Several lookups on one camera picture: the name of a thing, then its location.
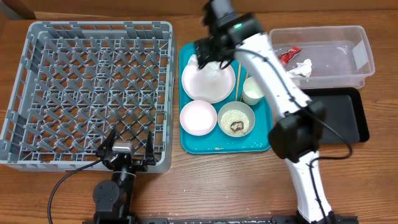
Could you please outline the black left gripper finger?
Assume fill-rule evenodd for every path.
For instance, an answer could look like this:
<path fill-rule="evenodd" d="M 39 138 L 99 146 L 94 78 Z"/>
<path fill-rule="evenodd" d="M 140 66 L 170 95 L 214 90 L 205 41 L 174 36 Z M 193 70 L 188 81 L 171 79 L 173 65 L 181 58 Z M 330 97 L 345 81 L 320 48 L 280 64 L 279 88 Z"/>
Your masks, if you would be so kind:
<path fill-rule="evenodd" d="M 145 151 L 144 159 L 145 159 L 147 165 L 156 165 L 157 161 L 156 161 L 155 154 L 154 154 L 152 133 L 150 131 L 148 132 L 148 135 L 147 135 L 146 151 Z"/>
<path fill-rule="evenodd" d="M 116 130 L 112 129 L 108 137 L 100 144 L 96 150 L 96 157 L 105 157 L 112 150 L 116 138 Z"/>

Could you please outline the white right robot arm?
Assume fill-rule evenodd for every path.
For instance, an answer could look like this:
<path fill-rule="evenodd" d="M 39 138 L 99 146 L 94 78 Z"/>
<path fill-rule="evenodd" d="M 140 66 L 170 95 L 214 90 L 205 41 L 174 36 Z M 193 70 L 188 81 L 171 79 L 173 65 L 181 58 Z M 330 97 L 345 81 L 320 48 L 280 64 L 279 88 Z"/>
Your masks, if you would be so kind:
<path fill-rule="evenodd" d="M 297 194 L 298 222 L 336 223 L 318 168 L 324 105 L 313 102 L 293 83 L 253 14 L 240 16 L 225 0 L 210 0 L 203 10 L 209 36 L 194 42 L 199 68 L 210 62 L 235 60 L 242 64 L 271 108 L 274 127 L 268 140 L 289 167 Z"/>

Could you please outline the grey bowl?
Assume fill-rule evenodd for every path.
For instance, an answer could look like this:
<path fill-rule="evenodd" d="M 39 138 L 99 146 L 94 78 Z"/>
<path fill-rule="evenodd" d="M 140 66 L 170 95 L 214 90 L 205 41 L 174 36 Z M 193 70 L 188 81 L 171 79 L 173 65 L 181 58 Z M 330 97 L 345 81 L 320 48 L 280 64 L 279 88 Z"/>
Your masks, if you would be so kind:
<path fill-rule="evenodd" d="M 249 134 L 256 119 L 253 110 L 245 103 L 232 101 L 218 112 L 218 126 L 226 135 L 240 138 Z"/>

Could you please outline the red snack wrapper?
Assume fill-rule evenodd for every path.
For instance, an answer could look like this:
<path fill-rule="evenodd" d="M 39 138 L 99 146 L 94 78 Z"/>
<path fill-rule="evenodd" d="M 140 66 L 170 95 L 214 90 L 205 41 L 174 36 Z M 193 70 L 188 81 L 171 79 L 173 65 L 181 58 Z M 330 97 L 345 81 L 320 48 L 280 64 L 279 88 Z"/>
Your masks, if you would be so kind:
<path fill-rule="evenodd" d="M 297 54 L 302 51 L 299 47 L 292 47 L 278 56 L 280 64 L 285 67 Z"/>

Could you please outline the white napkin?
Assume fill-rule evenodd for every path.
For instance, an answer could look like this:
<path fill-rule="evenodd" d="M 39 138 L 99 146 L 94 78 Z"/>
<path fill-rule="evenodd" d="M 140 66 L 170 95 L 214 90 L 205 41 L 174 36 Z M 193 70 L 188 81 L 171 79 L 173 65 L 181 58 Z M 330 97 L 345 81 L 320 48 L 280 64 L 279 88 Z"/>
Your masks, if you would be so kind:
<path fill-rule="evenodd" d="M 190 56 L 190 58 L 188 59 L 188 64 L 192 64 L 192 65 L 198 65 L 198 59 L 197 56 L 195 54 L 192 54 Z M 220 69 L 220 62 L 209 62 L 208 64 L 205 65 L 204 68 L 199 69 L 197 68 L 197 70 L 204 74 L 204 76 L 206 76 L 207 78 L 218 78 L 221 75 L 221 69 Z"/>

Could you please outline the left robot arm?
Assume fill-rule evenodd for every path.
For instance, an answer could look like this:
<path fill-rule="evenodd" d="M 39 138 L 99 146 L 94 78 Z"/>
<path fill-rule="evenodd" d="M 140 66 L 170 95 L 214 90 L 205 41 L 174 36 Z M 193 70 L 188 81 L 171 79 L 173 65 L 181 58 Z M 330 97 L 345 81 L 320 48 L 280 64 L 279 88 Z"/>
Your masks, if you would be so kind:
<path fill-rule="evenodd" d="M 136 172 L 146 172 L 156 164 L 152 133 L 147 135 L 143 159 L 133 158 L 132 143 L 117 140 L 115 130 L 97 148 L 96 156 L 113 173 L 111 179 L 101 181 L 94 188 L 93 223 L 140 223 L 141 219 L 130 211 L 130 205 Z"/>

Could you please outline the white paper cup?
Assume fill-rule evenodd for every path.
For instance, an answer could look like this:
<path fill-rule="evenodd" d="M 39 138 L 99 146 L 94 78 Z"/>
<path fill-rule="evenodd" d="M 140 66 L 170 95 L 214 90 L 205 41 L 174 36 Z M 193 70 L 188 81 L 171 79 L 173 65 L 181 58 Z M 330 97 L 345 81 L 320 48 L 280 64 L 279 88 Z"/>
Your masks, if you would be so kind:
<path fill-rule="evenodd" d="M 247 105 L 255 105 L 261 99 L 263 99 L 264 94 L 257 84 L 255 78 L 249 77 L 245 80 L 242 91 L 242 99 Z"/>

